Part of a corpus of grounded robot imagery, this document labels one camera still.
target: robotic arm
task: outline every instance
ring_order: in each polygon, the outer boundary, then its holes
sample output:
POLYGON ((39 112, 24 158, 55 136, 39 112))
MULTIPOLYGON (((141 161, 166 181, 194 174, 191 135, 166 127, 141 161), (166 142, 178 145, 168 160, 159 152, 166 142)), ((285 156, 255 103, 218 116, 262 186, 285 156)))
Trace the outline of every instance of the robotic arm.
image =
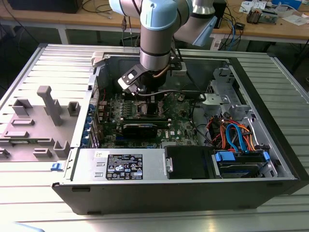
POLYGON ((213 0, 109 0, 122 15, 139 17, 140 64, 118 80, 133 95, 156 91, 170 68, 172 38, 197 46, 205 45, 217 21, 213 0))

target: ribbed metal surface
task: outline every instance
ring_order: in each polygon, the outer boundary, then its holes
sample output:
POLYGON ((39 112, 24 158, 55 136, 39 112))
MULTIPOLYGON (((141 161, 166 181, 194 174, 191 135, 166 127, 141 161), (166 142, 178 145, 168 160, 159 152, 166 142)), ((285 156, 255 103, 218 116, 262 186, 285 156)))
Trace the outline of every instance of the ribbed metal surface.
MULTIPOLYGON (((53 97, 58 98, 60 104, 66 105, 71 99, 79 101, 84 96, 91 73, 92 53, 111 49, 115 48, 50 45, 39 52, 39 59, 30 65, 13 97, 27 96, 31 101, 40 102, 35 95, 36 89, 38 85, 48 83, 53 89, 53 97)), ((231 54, 183 51, 184 55, 196 53, 217 57, 231 54)), ((309 171, 309 105, 301 96, 303 92, 296 89, 292 84, 294 81, 266 54, 235 52, 232 55, 239 58, 295 153, 309 171)), ((7 122, 13 113, 6 104, 0 111, 0 119, 7 122)), ((5 123, 0 125, 0 130, 4 127, 5 123)), ((51 165, 51 162, 0 163, 1 219, 24 222, 46 232, 309 231, 309 187, 291 196, 276 197, 256 210, 79 216, 50 188, 50 183, 63 175, 50 172, 51 165)))

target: motherboard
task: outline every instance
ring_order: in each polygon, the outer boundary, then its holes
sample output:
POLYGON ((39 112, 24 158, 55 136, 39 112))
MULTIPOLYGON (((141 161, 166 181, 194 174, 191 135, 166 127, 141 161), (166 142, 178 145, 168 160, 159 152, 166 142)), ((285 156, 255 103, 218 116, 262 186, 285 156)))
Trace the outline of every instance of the motherboard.
POLYGON ((151 100, 113 94, 100 101, 101 148, 163 148, 197 145, 190 100, 170 93, 151 100))

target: label sticker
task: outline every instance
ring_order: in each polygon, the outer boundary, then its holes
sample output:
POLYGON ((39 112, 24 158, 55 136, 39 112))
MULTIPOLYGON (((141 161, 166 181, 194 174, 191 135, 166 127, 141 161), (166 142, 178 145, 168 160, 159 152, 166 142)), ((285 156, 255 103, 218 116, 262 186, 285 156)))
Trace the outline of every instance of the label sticker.
POLYGON ((142 180, 142 155, 108 155, 107 180, 142 180))
POLYGON ((109 153, 110 153, 109 151, 96 151, 94 158, 103 158, 109 155, 109 153))

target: circuit board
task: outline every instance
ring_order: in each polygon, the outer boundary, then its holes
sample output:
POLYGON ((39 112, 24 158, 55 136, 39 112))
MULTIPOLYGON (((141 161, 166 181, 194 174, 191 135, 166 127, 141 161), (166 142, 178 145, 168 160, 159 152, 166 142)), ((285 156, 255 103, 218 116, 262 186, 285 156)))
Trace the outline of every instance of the circuit board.
POLYGON ((113 95, 104 101, 99 112, 103 140, 101 148, 162 148, 165 145, 197 145, 197 135, 190 122, 190 101, 179 94, 169 94, 157 102, 155 114, 147 115, 146 101, 126 100, 113 95), (157 127, 155 138, 128 139, 122 127, 132 124, 157 127))

